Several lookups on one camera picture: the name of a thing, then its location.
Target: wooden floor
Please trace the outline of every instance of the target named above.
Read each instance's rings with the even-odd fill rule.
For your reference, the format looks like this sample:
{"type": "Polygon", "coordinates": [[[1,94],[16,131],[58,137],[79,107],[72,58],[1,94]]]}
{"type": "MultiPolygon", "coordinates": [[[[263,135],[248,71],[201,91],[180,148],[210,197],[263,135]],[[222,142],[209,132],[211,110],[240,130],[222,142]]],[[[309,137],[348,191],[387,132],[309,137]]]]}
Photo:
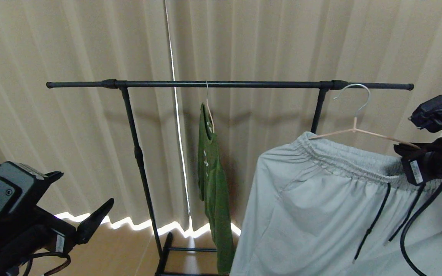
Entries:
{"type": "MultiPolygon", "coordinates": [[[[177,230],[172,232],[174,246],[214,248],[211,232],[195,239],[184,238],[177,230]]],[[[161,236],[162,245],[166,236],[161,236]]],[[[119,229],[111,229],[108,223],[100,225],[91,240],[76,246],[70,256],[71,264],[56,276],[152,276],[158,265],[158,251],[151,229],[134,231],[129,225],[119,229]]],[[[58,257],[36,259],[30,275],[42,275],[62,262],[63,259],[58,257]]],[[[172,251],[165,271],[216,273],[216,253],[172,251]]]]}

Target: beige curtain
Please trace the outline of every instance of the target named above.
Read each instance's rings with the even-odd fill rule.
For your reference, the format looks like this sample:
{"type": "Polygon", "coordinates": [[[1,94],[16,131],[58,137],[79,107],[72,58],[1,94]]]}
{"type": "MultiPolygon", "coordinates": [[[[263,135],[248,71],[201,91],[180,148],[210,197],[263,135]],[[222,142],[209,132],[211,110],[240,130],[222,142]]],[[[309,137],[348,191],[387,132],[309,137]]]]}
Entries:
{"type": "MultiPolygon", "coordinates": [[[[171,80],[163,2],[0,1],[0,161],[63,171],[39,205],[149,219],[122,96],[47,81],[171,80]]],[[[158,226],[188,227],[173,89],[130,89],[158,226]]]]}
{"type": "MultiPolygon", "coordinates": [[[[442,1],[167,0],[179,80],[414,83],[413,91],[373,90],[361,128],[410,141],[435,135],[407,117],[442,94],[442,1]]],[[[206,89],[179,89],[194,229],[207,222],[196,188],[200,103],[206,89]]],[[[351,127],[366,99],[350,89],[328,94],[318,129],[351,127]]],[[[258,156],[309,131],[318,90],[210,89],[209,103],[231,189],[232,220],[241,225],[258,156]]],[[[362,135],[331,138],[393,154],[392,143],[362,135]]]]}

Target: drawstring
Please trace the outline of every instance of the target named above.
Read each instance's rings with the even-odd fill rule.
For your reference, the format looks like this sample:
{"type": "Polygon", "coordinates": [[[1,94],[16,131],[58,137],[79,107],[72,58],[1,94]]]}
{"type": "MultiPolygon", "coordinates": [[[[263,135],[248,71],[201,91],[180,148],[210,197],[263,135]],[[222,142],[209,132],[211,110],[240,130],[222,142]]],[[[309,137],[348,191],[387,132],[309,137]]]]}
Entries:
{"type": "Polygon", "coordinates": [[[414,211],[414,208],[416,207],[417,202],[419,201],[419,198],[421,197],[422,191],[424,191],[424,188],[426,187],[426,183],[423,183],[420,187],[419,190],[417,191],[417,195],[414,199],[414,201],[412,202],[412,205],[410,205],[409,211],[407,212],[407,216],[405,217],[405,220],[402,222],[402,224],[400,224],[400,226],[398,227],[398,229],[393,233],[393,235],[391,235],[391,237],[388,239],[388,242],[393,241],[393,239],[395,238],[395,236],[398,234],[398,232],[400,232],[400,230],[402,229],[402,227],[404,227],[404,225],[407,223],[407,221],[410,218],[410,215],[412,214],[412,211],[414,211]]]}
{"type": "Polygon", "coordinates": [[[364,235],[363,240],[359,244],[358,251],[356,251],[356,255],[354,256],[354,260],[352,261],[353,264],[354,264],[354,262],[356,262],[356,259],[358,258],[359,253],[361,252],[361,248],[363,248],[366,238],[368,237],[369,234],[371,234],[371,231],[373,230],[374,225],[378,221],[379,216],[381,215],[381,212],[383,211],[384,205],[386,204],[386,200],[388,199],[388,196],[390,195],[391,185],[390,185],[390,183],[387,183],[386,185],[387,185],[387,189],[386,189],[386,194],[384,196],[383,202],[381,203],[381,206],[379,207],[379,210],[378,210],[378,213],[376,214],[375,220],[373,221],[371,226],[366,230],[366,234],[364,235]]]}

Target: elastic waistband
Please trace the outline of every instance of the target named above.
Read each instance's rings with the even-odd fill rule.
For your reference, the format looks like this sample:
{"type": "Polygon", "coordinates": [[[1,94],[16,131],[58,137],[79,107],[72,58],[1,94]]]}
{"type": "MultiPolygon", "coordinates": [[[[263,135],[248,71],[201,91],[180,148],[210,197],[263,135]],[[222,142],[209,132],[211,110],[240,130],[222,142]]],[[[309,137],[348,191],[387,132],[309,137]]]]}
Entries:
{"type": "MultiPolygon", "coordinates": [[[[312,136],[315,134],[305,132],[293,142],[293,145],[300,154],[309,155],[313,162],[330,173],[380,185],[390,183],[392,187],[400,190],[419,189],[407,181],[398,157],[357,149],[324,138],[308,139],[312,136]]],[[[440,179],[429,181],[424,191],[435,190],[440,182],[440,179]]]]}

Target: black cable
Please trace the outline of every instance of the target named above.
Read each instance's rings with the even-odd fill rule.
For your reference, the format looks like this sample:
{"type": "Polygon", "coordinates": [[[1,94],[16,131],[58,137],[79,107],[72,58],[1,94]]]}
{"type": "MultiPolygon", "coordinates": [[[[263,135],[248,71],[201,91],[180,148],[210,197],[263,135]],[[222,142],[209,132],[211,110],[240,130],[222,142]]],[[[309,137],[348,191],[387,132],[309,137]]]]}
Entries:
{"type": "Polygon", "coordinates": [[[386,194],[384,195],[384,199],[381,203],[381,206],[379,207],[378,213],[375,216],[375,219],[373,221],[373,223],[371,224],[371,226],[366,230],[366,234],[364,235],[363,239],[361,240],[361,243],[359,244],[358,250],[356,251],[356,255],[354,256],[354,260],[352,261],[353,263],[358,259],[359,253],[361,253],[361,248],[363,248],[364,242],[366,241],[366,238],[368,237],[369,234],[371,234],[371,231],[373,230],[374,225],[376,224],[376,222],[378,221],[384,205],[386,204],[386,201],[388,200],[388,196],[390,195],[390,191],[391,191],[391,184],[387,183],[386,184],[386,194]]]}
{"type": "Polygon", "coordinates": [[[409,264],[409,266],[412,268],[412,270],[420,276],[427,276],[427,275],[424,274],[422,271],[420,271],[420,269],[417,268],[414,265],[414,263],[412,262],[412,260],[409,258],[409,255],[407,255],[407,252],[405,251],[405,236],[407,235],[407,232],[409,231],[410,227],[412,226],[412,223],[414,223],[414,221],[417,219],[417,217],[419,217],[419,215],[422,212],[424,212],[424,210],[426,210],[426,208],[428,206],[430,206],[431,203],[433,203],[433,201],[437,198],[437,196],[439,196],[441,191],[442,191],[442,182],[437,187],[437,189],[434,191],[434,193],[427,199],[427,201],[419,208],[419,210],[417,210],[414,213],[414,215],[412,215],[412,218],[410,218],[410,220],[407,222],[407,224],[405,224],[405,227],[402,231],[402,235],[400,236],[400,251],[402,251],[402,255],[405,258],[405,261],[407,262],[407,264],[409,264]]]}
{"type": "Polygon", "coordinates": [[[419,190],[417,191],[417,195],[414,199],[414,201],[412,202],[412,205],[409,207],[409,211],[407,212],[407,216],[405,216],[405,220],[402,222],[402,224],[400,224],[400,226],[398,227],[398,229],[393,233],[393,235],[391,235],[391,237],[388,239],[388,242],[393,241],[393,239],[395,238],[395,236],[398,234],[398,232],[400,232],[400,230],[402,229],[402,227],[404,227],[404,225],[407,223],[407,221],[409,221],[410,215],[412,215],[412,211],[414,211],[414,208],[416,207],[417,202],[419,201],[419,198],[421,197],[422,192],[424,191],[424,188],[426,187],[426,183],[423,183],[420,187],[419,190]]]}
{"type": "Polygon", "coordinates": [[[44,276],[49,276],[49,275],[55,274],[55,273],[63,270],[65,267],[67,267],[71,263],[71,257],[69,256],[69,254],[59,253],[59,252],[35,253],[35,254],[32,254],[28,257],[26,269],[25,269],[25,272],[23,272],[22,276],[28,276],[30,274],[30,270],[31,270],[32,264],[33,264],[33,259],[40,258],[40,257],[48,257],[48,256],[65,258],[66,262],[63,262],[63,264],[47,271],[46,273],[44,273],[44,276]]]}

